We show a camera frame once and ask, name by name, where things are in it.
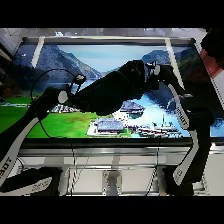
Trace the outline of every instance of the landscape image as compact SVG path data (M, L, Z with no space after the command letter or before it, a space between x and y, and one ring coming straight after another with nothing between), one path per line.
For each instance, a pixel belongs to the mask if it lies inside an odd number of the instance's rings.
M118 70L129 60L143 60L145 63L156 60L159 64L170 64L165 46L44 45L34 68L31 61L35 49L36 45L24 44L19 47L5 79L5 85L0 87L0 132L6 130L25 114L30 106L30 90L33 83L43 72L51 68L63 68L73 74L85 75L87 80L81 87L85 88L97 79ZM196 80L197 83L198 79L194 80L195 77L189 76L185 71L189 71L189 63L192 65L192 61L189 60L193 60L195 69L198 69L200 62L198 62L197 52L185 47L174 48L174 53L186 90L192 93L195 91L195 83L192 85L192 82ZM37 99L48 86L63 89L67 83L71 83L72 79L73 77L65 71L49 72L39 80L33 96ZM211 84L209 81L206 77L202 77L199 85L208 86ZM74 84L72 92L75 93L76 89L77 86ZM209 98L209 100L219 107L212 87L210 95L211 99ZM222 113L220 112L217 116L216 123L211 128L212 135L223 136ZM95 113L82 113L76 108L58 104L42 123L52 137L189 137L189 133L183 130L177 121L173 96L163 83L160 83L160 89L154 91L153 94L148 92L140 100L125 101L118 111L107 116L100 117ZM47 138L39 124L32 129L27 137Z

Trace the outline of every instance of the screen bezel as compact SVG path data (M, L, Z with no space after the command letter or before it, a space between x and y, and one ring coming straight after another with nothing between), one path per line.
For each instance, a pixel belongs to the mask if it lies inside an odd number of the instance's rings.
M167 46L165 37L45 37L44 44L48 45L140 45L140 46ZM196 41L191 38L168 38L171 46L195 46ZM22 44L38 44L40 38L24 37ZM222 137L212 137L212 142L223 145ZM191 146L190 137L184 138L26 138L22 149L65 149L65 148L89 148L89 147L188 147Z

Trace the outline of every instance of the sky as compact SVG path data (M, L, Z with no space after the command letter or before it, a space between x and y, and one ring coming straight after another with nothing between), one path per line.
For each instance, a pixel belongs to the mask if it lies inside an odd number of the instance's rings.
M128 45L58 45L66 53L72 53L81 62L99 72L107 72L130 60L141 59L153 50L166 50L165 46Z

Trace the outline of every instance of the television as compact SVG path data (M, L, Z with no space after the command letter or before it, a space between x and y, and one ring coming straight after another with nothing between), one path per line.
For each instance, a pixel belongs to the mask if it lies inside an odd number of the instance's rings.
M33 83L43 72L63 68L73 74L83 74L87 80L82 89L130 60L142 60L144 63L155 60L159 64L177 65L186 93L196 99L195 106L208 108L216 118L211 126L212 141L222 143L224 113L195 45L175 39L168 45L163 38L110 40L57 37L45 38L41 47L39 38L24 38L8 69L5 85L1 87L0 132L25 114L31 102ZM72 78L65 71L51 71L38 81L33 96L38 98L48 86L65 88ZM77 86L73 85L72 92L76 90ZM188 131L178 123L172 93L163 83L160 83L159 90L146 92L139 100L125 101L120 110L107 116L82 113L76 108L58 104L42 123L50 136L60 137L48 139L38 123L24 140L22 148L191 144Z

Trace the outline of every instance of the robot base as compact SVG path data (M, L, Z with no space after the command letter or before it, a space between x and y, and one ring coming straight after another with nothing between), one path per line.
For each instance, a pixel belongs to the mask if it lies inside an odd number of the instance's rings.
M176 166L158 166L158 184L160 195L173 196L193 196L194 190L192 184L176 185L173 179L173 172Z

